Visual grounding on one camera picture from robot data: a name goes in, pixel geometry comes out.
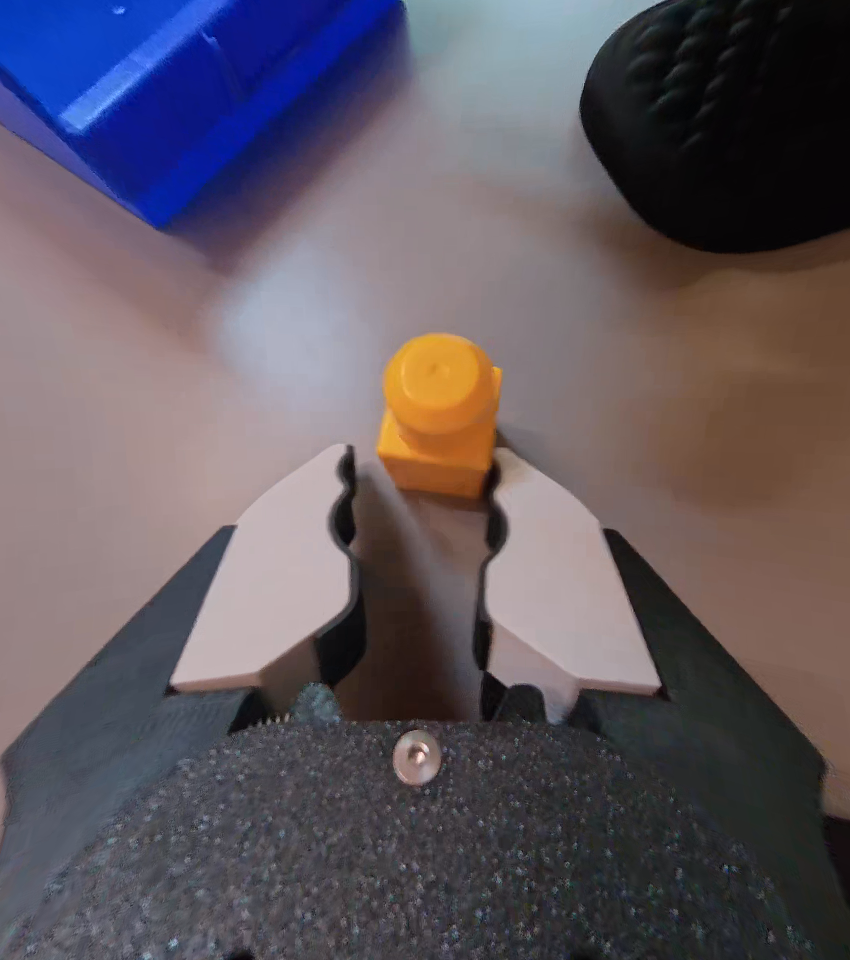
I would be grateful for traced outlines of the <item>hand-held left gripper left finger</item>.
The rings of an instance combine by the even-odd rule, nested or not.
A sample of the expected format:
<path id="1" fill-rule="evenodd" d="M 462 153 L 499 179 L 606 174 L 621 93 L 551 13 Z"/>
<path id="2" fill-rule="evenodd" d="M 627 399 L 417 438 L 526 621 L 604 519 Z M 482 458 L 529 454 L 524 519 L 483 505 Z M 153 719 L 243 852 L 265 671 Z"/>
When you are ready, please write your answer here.
<path id="1" fill-rule="evenodd" d="M 338 443 L 239 517 L 170 675 L 176 693 L 256 690 L 284 716 L 305 687 L 354 670 L 367 647 L 356 492 L 355 450 Z"/>

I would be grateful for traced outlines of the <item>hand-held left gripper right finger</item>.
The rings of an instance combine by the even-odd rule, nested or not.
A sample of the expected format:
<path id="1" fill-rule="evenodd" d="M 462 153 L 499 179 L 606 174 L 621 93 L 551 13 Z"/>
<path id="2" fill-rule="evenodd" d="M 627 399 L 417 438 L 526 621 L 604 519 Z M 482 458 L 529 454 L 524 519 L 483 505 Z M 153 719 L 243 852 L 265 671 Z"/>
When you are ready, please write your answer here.
<path id="1" fill-rule="evenodd" d="M 507 447 L 485 487 L 488 554 L 479 569 L 474 658 L 479 711 L 537 689 L 548 722 L 582 691 L 654 697 L 662 681 L 599 520 Z"/>

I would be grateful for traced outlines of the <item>yellow mega block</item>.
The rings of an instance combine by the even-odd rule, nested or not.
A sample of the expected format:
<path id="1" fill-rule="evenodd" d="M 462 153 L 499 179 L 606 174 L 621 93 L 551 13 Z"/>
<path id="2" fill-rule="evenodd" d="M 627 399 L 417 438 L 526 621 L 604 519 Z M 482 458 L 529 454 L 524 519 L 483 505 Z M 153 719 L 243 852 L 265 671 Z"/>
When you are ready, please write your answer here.
<path id="1" fill-rule="evenodd" d="M 406 342 L 383 375 L 377 452 L 403 491 L 477 500 L 491 471 L 502 371 L 450 333 Z"/>

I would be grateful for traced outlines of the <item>blue plastic bin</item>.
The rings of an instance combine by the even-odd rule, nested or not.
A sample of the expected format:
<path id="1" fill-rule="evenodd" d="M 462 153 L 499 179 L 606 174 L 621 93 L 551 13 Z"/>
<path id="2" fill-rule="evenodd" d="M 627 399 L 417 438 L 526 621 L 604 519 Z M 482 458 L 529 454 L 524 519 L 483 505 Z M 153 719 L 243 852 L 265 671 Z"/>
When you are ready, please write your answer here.
<path id="1" fill-rule="evenodd" d="M 0 1 L 0 126 L 156 228 L 394 1 Z"/>

